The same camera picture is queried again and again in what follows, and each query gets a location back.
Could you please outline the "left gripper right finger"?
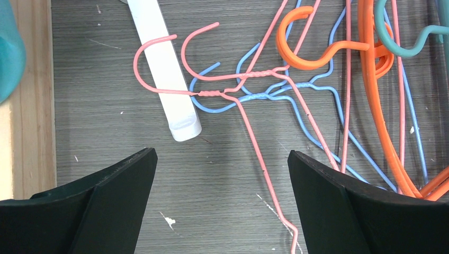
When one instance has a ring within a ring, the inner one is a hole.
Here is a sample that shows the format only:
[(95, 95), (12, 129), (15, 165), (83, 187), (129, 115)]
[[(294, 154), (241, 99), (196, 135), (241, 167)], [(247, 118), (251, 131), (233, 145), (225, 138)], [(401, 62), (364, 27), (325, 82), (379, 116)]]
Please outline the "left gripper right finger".
[(290, 179), (309, 253), (448, 253), (448, 203), (390, 192), (299, 151)]

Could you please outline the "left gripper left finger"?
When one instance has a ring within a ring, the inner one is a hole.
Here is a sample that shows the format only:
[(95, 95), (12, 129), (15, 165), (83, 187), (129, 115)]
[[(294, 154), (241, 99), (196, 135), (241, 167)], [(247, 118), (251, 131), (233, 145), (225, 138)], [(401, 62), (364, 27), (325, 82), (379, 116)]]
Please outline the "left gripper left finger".
[(157, 161), (144, 148), (29, 199), (1, 201), (1, 253), (134, 253)]

